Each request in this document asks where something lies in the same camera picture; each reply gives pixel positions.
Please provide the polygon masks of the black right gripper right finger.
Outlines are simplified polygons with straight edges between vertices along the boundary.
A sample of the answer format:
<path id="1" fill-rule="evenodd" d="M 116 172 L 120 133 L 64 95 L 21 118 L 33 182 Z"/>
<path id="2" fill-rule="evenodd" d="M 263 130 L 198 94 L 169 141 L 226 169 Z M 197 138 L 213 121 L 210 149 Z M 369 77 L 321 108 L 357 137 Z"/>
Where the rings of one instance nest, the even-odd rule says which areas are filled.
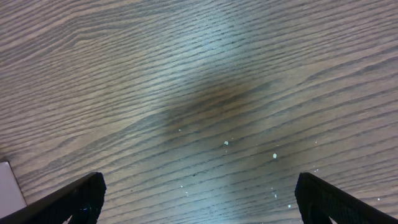
<path id="1" fill-rule="evenodd" d="M 397 219 L 317 176 L 302 172 L 295 198 L 304 224 L 397 224 Z"/>

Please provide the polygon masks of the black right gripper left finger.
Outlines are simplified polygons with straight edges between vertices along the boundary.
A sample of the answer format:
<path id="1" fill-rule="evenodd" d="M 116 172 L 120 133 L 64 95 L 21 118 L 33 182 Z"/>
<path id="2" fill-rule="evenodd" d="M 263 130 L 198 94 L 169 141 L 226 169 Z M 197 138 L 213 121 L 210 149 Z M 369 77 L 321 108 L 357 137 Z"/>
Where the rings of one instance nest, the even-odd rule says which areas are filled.
<path id="1" fill-rule="evenodd" d="M 92 172 L 1 218 L 1 224 L 96 224 L 105 193 L 103 174 Z"/>

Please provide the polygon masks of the white cardboard box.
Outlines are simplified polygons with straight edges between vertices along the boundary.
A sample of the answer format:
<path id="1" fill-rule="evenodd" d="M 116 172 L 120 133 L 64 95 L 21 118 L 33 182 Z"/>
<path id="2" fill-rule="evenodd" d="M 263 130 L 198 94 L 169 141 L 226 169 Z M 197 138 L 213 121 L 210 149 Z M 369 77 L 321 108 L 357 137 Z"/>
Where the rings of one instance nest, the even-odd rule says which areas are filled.
<path id="1" fill-rule="evenodd" d="M 1 162 L 0 173 L 0 217 L 4 218 L 27 206 L 19 188 L 11 165 L 8 161 Z"/>

